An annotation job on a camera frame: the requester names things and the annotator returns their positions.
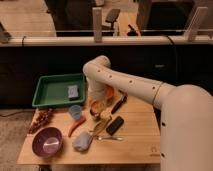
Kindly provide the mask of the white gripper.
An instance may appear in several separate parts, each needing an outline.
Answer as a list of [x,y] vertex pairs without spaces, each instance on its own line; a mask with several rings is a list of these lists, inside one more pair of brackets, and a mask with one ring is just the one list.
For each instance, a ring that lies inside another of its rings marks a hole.
[[102,101],[104,104],[105,104],[105,109],[112,103],[113,99],[112,100],[107,100],[106,99],[106,87],[100,91],[95,91],[95,92],[91,92],[89,91],[88,92],[88,95],[89,95],[89,107],[90,107],[90,110],[91,110],[91,105],[95,102],[95,101]]

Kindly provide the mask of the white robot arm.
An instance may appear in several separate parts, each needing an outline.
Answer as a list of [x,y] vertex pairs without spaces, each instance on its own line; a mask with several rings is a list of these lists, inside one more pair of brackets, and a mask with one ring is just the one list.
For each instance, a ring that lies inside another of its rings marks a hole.
[[213,171],[213,95],[208,91],[114,71],[104,55],[85,63],[83,73],[94,97],[110,85],[161,111],[161,171]]

